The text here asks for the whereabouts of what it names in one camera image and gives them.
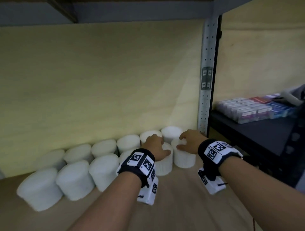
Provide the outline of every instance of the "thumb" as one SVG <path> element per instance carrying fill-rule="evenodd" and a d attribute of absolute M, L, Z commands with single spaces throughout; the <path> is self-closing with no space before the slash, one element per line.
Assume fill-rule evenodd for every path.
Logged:
<path fill-rule="evenodd" d="M 164 153 L 165 153 L 166 156 L 169 156 L 171 151 L 167 149 L 167 150 L 164 150 Z"/>
<path fill-rule="evenodd" d="M 184 145 L 184 144 L 178 144 L 178 145 L 177 145 L 177 149 L 178 149 L 178 150 L 181 150 L 181 151 L 185 151 L 185 150 L 186 150 L 186 145 Z"/>

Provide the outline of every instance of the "white roll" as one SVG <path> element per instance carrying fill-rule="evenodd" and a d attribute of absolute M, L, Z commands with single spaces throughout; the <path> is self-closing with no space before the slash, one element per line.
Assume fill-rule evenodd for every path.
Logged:
<path fill-rule="evenodd" d="M 46 210 L 55 205 L 63 196 L 55 183 L 57 170 L 47 168 L 29 175 L 18 187 L 17 195 L 35 211 Z"/>
<path fill-rule="evenodd" d="M 39 157 L 35 161 L 35 169 L 45 169 L 54 167 L 58 171 L 62 169 L 67 163 L 63 160 L 65 151 L 63 149 L 57 149 L 50 151 L 43 156 Z"/>
<path fill-rule="evenodd" d="M 157 176 L 165 176 L 169 174 L 173 169 L 173 148 L 170 144 L 164 143 L 162 145 L 163 150 L 170 150 L 170 155 L 165 157 L 161 161 L 155 162 L 155 170 Z"/>
<path fill-rule="evenodd" d="M 161 130 L 164 142 L 171 144 L 172 140 L 179 138 L 183 132 L 182 128 L 175 126 L 168 126 Z"/>
<path fill-rule="evenodd" d="M 80 160 L 86 160 L 89 164 L 94 160 L 91 154 L 90 144 L 81 144 L 76 147 L 70 148 L 63 159 L 68 163 L 74 163 Z"/>
<path fill-rule="evenodd" d="M 133 148 L 133 149 L 130 149 L 130 150 L 127 150 L 127 151 L 123 152 L 123 153 L 120 155 L 120 158 L 119 158 L 120 164 L 122 164 L 122 163 L 126 160 L 126 158 L 127 158 L 128 156 L 131 155 L 131 153 L 132 153 L 134 150 L 136 150 L 136 148 Z"/>
<path fill-rule="evenodd" d="M 84 198 L 95 186 L 86 160 L 63 167 L 56 177 L 56 184 L 71 201 Z"/>
<path fill-rule="evenodd" d="M 117 154 L 117 142 L 114 139 L 102 140 L 92 146 L 91 152 L 95 158 L 109 153 Z"/>
<path fill-rule="evenodd" d="M 140 137 L 138 135 L 127 135 L 117 141 L 120 154 L 124 151 L 140 147 Z"/>
<path fill-rule="evenodd" d="M 174 150 L 174 164 L 180 168 L 190 168 L 196 163 L 196 155 L 190 154 L 186 151 L 177 149 L 178 144 L 186 144 L 186 139 L 180 140 L 178 138 L 173 139 L 171 145 Z"/>
<path fill-rule="evenodd" d="M 96 158 L 89 167 L 89 173 L 99 191 L 103 192 L 117 177 L 116 170 L 119 167 L 119 158 L 115 154 L 109 154 Z"/>
<path fill-rule="evenodd" d="M 140 135 L 141 143 L 142 144 L 145 143 L 146 139 L 149 136 L 152 136 L 153 134 L 157 134 L 157 136 L 162 137 L 162 133 L 160 131 L 157 131 L 157 130 L 150 130 L 150 131 L 142 132 L 141 135 Z"/>

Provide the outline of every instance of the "forearm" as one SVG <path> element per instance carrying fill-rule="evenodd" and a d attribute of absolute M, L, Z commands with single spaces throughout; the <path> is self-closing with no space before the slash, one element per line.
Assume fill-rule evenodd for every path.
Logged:
<path fill-rule="evenodd" d="M 122 172 L 69 231 L 126 230 L 140 189 L 138 176 Z"/>
<path fill-rule="evenodd" d="M 219 172 L 264 231 L 304 230 L 305 195 L 237 157 Z"/>

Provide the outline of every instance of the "perforated metal upright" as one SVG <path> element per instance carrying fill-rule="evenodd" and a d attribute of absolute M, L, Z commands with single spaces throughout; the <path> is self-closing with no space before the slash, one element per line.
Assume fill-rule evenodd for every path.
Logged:
<path fill-rule="evenodd" d="M 203 26 L 197 129 L 207 136 L 209 112 L 213 102 L 218 44 L 221 38 L 221 19 L 221 15 L 207 18 Z"/>

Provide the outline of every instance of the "white foam cylinder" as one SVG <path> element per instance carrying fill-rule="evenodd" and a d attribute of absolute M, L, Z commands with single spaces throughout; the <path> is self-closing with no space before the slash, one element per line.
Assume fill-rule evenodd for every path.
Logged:
<path fill-rule="evenodd" d="M 128 156 L 131 155 L 131 153 L 132 153 L 134 150 L 136 150 L 136 148 L 133 148 L 133 149 L 130 149 L 130 150 L 127 150 L 127 151 L 123 152 L 123 153 L 120 155 L 119 163 L 122 164 L 122 163 L 126 160 L 126 158 L 127 158 Z"/>
<path fill-rule="evenodd" d="M 133 148 L 139 148 L 140 146 L 140 137 L 138 135 L 127 135 L 117 141 L 117 147 L 120 153 Z"/>
<path fill-rule="evenodd" d="M 56 177 L 56 184 L 71 201 L 84 198 L 95 186 L 86 160 L 63 167 Z"/>
<path fill-rule="evenodd" d="M 90 164 L 94 160 L 94 157 L 91 154 L 91 145 L 81 144 L 79 146 L 70 148 L 64 155 L 63 159 L 68 164 L 78 162 L 80 160 L 86 160 Z"/>
<path fill-rule="evenodd" d="M 149 136 L 152 136 L 153 134 L 157 134 L 157 136 L 162 137 L 162 133 L 160 131 L 157 131 L 157 130 L 150 130 L 150 131 L 142 132 L 141 135 L 140 135 L 141 143 L 142 144 L 145 143 L 146 139 Z"/>
<path fill-rule="evenodd" d="M 119 158 L 115 154 L 104 155 L 96 158 L 89 167 L 98 190 L 103 192 L 117 177 L 116 170 L 119 167 Z"/>
<path fill-rule="evenodd" d="M 186 151 L 177 149 L 178 144 L 186 144 L 186 139 L 180 140 L 178 138 L 173 139 L 171 145 L 174 150 L 174 164 L 180 168 L 190 168 L 196 163 L 196 155 L 190 154 Z"/>
<path fill-rule="evenodd" d="M 52 207 L 63 196 L 55 183 L 56 175 L 55 168 L 36 171 L 19 185 L 17 195 L 35 211 L 43 211 Z"/>
<path fill-rule="evenodd" d="M 161 161 L 155 162 L 155 170 L 157 176 L 165 176 L 169 174 L 173 169 L 173 148 L 170 144 L 164 143 L 162 145 L 163 150 L 170 150 L 170 155 L 165 157 Z"/>
<path fill-rule="evenodd" d="M 163 135 L 164 142 L 171 144 L 172 140 L 179 138 L 183 132 L 182 128 L 175 126 L 168 126 L 162 128 L 161 133 Z"/>
<path fill-rule="evenodd" d="M 50 151 L 36 159 L 34 164 L 35 169 L 39 170 L 54 167 L 59 171 L 67 164 L 63 160 L 64 155 L 65 151 L 63 149 Z"/>
<path fill-rule="evenodd" d="M 92 146 L 91 152 L 95 158 L 109 153 L 117 154 L 117 142 L 114 139 L 102 140 Z"/>

